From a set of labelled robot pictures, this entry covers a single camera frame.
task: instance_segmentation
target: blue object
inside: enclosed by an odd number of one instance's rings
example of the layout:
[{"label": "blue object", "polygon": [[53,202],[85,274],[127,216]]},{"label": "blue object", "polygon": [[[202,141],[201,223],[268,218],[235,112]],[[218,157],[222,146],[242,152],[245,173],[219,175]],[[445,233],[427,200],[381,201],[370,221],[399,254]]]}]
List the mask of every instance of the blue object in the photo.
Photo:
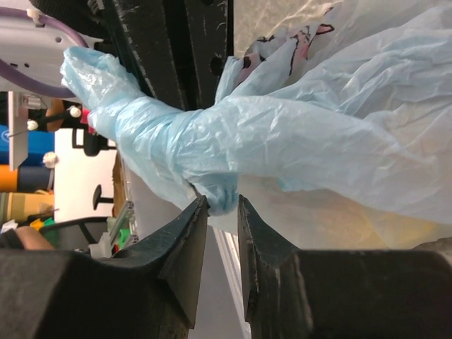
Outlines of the blue object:
[{"label": "blue object", "polygon": [[[9,139],[6,126],[0,125],[0,136],[0,164],[7,165],[9,163]],[[52,152],[54,149],[55,137],[53,133],[30,132],[28,134],[28,158],[23,165],[41,166],[44,154]]]},{"label": "blue object", "polygon": [[230,58],[215,105],[195,112],[146,97],[117,59],[100,52],[67,49],[61,72],[91,109],[91,126],[180,208],[193,199],[193,184],[208,197],[211,215],[225,214],[237,204],[239,175],[250,174],[276,178],[285,191],[329,189],[447,224],[451,18],[450,5],[428,9],[344,46],[287,87],[284,60],[294,55],[294,39],[235,89],[241,61]]}]

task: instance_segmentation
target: blue container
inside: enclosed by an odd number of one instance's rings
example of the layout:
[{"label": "blue container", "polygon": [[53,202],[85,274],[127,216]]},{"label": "blue container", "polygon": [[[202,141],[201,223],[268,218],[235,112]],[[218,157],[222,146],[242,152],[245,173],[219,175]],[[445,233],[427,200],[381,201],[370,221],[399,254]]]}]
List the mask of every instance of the blue container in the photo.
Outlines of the blue container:
[{"label": "blue container", "polygon": [[[28,134],[28,158],[23,163],[25,166],[40,166],[42,157],[47,152],[55,149],[55,137],[53,133],[29,132]],[[7,165],[9,162],[9,139],[8,128],[0,125],[0,165]]]}]

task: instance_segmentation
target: orange cylinder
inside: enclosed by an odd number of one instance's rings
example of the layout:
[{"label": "orange cylinder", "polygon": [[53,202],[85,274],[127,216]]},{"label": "orange cylinder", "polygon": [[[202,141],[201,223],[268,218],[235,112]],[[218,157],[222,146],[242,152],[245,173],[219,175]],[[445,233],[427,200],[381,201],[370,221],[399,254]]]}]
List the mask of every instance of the orange cylinder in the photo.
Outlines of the orange cylinder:
[{"label": "orange cylinder", "polygon": [[18,170],[10,171],[8,165],[0,165],[0,192],[17,191]]}]

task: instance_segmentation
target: cable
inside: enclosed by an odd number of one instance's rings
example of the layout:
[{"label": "cable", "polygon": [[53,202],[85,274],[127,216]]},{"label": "cable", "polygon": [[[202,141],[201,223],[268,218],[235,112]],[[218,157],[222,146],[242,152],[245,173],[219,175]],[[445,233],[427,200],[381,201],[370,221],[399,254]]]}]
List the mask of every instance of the cable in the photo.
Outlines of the cable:
[{"label": "cable", "polygon": [[[32,20],[32,18],[28,16],[27,11],[22,11],[16,8],[0,7],[0,16]],[[88,44],[81,37],[81,35],[78,34],[78,32],[63,24],[61,21],[44,15],[41,15],[39,17],[39,20],[45,25],[56,28],[57,30],[66,33],[76,43],[76,45],[88,47]],[[7,64],[2,59],[0,59],[0,77],[5,78],[6,80],[15,83],[17,86],[24,88],[32,93],[44,95],[46,97],[57,97],[60,99],[75,97],[75,95],[69,89],[65,87],[51,86],[45,83],[41,83],[40,81],[36,81],[35,79],[26,76],[11,65]]]}]

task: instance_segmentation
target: white plastic bag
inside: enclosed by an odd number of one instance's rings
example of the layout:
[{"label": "white plastic bag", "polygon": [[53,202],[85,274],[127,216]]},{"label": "white plastic bag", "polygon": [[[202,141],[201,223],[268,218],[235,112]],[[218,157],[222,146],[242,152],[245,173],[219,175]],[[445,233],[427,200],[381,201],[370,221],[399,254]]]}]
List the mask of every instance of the white plastic bag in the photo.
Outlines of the white plastic bag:
[{"label": "white plastic bag", "polygon": [[[99,52],[69,49],[61,70],[93,109],[93,127],[180,208],[191,184],[212,215],[231,211],[238,191],[303,248],[410,247],[452,235],[435,224],[452,220],[452,7],[403,1],[403,11],[389,11],[389,1],[372,2],[345,1],[324,21],[278,32],[263,62],[255,56],[265,45],[230,59],[206,111],[145,97]],[[398,214],[389,225],[388,213]],[[431,221],[397,237],[400,215]],[[210,223],[235,232],[235,218]]]}]

